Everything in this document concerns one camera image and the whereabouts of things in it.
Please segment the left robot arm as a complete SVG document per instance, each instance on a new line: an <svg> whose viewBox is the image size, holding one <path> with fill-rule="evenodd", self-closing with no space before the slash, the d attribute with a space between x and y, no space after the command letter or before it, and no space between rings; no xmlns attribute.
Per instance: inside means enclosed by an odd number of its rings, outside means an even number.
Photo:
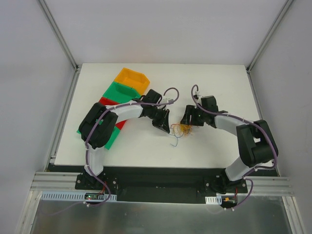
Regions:
<svg viewBox="0 0 312 234"><path fill-rule="evenodd" d="M97 190L103 184L103 158L105 145L113 135L116 124L133 118L148 117L152 125L170 133L169 110L161 103L162 95L151 89L147 94L118 105L103 105L96 102L78 127L85 146L83 178L91 189Z"/></svg>

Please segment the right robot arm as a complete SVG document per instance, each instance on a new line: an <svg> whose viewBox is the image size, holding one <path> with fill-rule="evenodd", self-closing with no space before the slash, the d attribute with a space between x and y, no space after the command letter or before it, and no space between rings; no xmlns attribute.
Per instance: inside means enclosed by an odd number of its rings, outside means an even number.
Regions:
<svg viewBox="0 0 312 234"><path fill-rule="evenodd" d="M216 193L225 194L236 188L243 178L257 169L273 169L265 166L276 161L278 148L265 120L250 122L218 109L214 96L192 96L194 105L187 105L181 124L209 126L224 130L237 137L238 158L211 181L210 188Z"/></svg>

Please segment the orange plastic bin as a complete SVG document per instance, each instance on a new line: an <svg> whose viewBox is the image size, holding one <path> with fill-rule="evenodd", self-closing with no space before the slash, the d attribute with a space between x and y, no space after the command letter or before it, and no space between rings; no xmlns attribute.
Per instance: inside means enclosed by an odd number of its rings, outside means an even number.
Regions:
<svg viewBox="0 0 312 234"><path fill-rule="evenodd" d="M143 73L128 68L122 68L120 73L114 79L114 82L131 87L140 95L144 94L150 84L150 81Z"/></svg>

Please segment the upper green plastic bin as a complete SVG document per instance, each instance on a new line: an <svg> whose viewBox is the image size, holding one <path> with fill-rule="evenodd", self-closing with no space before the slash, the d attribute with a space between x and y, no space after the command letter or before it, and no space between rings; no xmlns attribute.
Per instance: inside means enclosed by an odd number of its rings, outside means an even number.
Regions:
<svg viewBox="0 0 312 234"><path fill-rule="evenodd" d="M134 88L113 81L104 92L103 97L117 103L126 103L141 97L141 95Z"/></svg>

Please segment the green plastic bin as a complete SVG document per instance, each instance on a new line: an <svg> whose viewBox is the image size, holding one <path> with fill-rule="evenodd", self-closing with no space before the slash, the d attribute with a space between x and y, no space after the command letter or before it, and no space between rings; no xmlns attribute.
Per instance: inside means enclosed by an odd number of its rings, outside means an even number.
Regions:
<svg viewBox="0 0 312 234"><path fill-rule="evenodd" d="M100 137L101 133L98 129L95 129L92 132L92 135L88 141L88 144L92 146L93 149L104 147L106 149L110 149L113 145L115 139L117 138L118 134L120 133L120 129L118 127L114 127L113 131L109 138L104 137L103 139Z"/></svg>
<svg viewBox="0 0 312 234"><path fill-rule="evenodd" d="M126 103L141 97L141 95L134 88L113 81L104 92L103 97L117 103Z"/></svg>

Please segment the lower green plastic bin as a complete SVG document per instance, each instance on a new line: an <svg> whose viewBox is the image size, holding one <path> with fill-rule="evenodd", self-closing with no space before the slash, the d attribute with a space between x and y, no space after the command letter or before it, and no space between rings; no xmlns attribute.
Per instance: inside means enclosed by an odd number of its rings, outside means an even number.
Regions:
<svg viewBox="0 0 312 234"><path fill-rule="evenodd" d="M88 144L92 146L93 149L104 147L106 149L110 149L113 145L115 139L117 138L118 134L120 133L120 129L118 127L114 127L113 131L109 138L104 137L103 139L100 137L101 133L98 129L95 129L92 132L92 135L88 141Z"/></svg>

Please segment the red plastic bin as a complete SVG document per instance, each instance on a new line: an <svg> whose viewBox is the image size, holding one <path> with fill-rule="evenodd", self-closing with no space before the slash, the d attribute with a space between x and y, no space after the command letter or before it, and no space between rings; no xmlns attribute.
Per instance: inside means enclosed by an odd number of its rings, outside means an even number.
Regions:
<svg viewBox="0 0 312 234"><path fill-rule="evenodd" d="M101 97L100 100L99 100L99 103L101 103L101 104L103 104L105 106L107 106L107 105L118 105L119 104L118 102L110 100L110 99L105 98L105 97ZM121 121L121 122L118 122L116 124L116 127L121 130L125 123L126 123L125 120Z"/></svg>

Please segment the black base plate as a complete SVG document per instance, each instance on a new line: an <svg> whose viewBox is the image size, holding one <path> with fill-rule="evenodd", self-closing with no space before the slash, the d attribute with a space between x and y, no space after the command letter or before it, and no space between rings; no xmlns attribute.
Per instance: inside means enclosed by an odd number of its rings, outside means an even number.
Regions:
<svg viewBox="0 0 312 234"><path fill-rule="evenodd" d="M100 191L108 186L118 201L203 204L206 197L246 195L243 179L230 182L221 168L152 168L106 166L98 178L81 166L48 166L50 172L77 173L76 190Z"/></svg>

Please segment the right aluminium frame post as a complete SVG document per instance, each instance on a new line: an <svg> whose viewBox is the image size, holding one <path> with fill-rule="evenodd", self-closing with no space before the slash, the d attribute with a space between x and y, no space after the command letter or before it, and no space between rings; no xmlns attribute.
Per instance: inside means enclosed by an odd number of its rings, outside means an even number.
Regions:
<svg viewBox="0 0 312 234"><path fill-rule="evenodd" d="M287 13L290 11L293 4L296 2L296 0L286 0L284 4L282 5L281 9L279 10L277 16L275 17L273 23L271 24L270 28L268 29L267 33L265 34L262 42L260 43L256 53L254 54L251 62L246 67L246 71L249 74L252 69L255 67L256 63L264 53L266 47L269 45L269 42L275 35L275 32L281 25L282 21L284 20Z"/></svg>

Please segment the aluminium frame post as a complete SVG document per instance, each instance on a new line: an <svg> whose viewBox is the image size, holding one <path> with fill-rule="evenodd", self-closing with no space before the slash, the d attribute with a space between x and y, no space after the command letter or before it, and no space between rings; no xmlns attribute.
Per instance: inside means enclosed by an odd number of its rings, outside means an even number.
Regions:
<svg viewBox="0 0 312 234"><path fill-rule="evenodd" d="M41 8L49 26L51 27L61 49L63 50L65 56L67 57L68 61L71 64L71 67L74 69L74 71L79 70L79 64L76 62L69 46L68 43L66 42L58 24L57 21L55 20L55 17L53 16L47 2L45 0L37 0L37 3L39 7Z"/></svg>
<svg viewBox="0 0 312 234"><path fill-rule="evenodd" d="M265 34L262 42L260 43L256 53L254 54L251 62L246 67L246 71L249 74L252 69L255 67L256 63L264 53L266 47L269 45L269 42L275 35L275 32L281 25L282 21L284 20L287 13L290 11L293 4L296 2L296 0L286 0L284 4L282 5L281 9L279 10L277 16L275 17L273 23L271 24L270 28L268 29L267 33Z"/></svg>

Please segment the aluminium rail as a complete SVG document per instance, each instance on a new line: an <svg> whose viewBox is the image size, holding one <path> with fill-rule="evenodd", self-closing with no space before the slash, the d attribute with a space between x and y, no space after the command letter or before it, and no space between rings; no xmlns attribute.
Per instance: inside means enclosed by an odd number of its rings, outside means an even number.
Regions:
<svg viewBox="0 0 312 234"><path fill-rule="evenodd" d="M253 196L294 196L293 187L288 177L280 176L249 176L248 189L253 181Z"/></svg>

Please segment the left aluminium frame post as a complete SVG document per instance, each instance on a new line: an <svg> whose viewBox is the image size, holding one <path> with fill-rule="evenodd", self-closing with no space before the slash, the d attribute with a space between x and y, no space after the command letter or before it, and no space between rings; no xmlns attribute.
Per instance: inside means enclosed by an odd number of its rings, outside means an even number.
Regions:
<svg viewBox="0 0 312 234"><path fill-rule="evenodd" d="M57 21L55 20L55 17L53 16L47 2L45 0L37 0L37 3L39 7L41 8L49 26L51 27L61 49L63 50L65 56L67 57L68 61L71 64L71 67L74 69L74 71L79 70L79 64L76 62L69 46L68 43L66 42L58 24Z"/></svg>

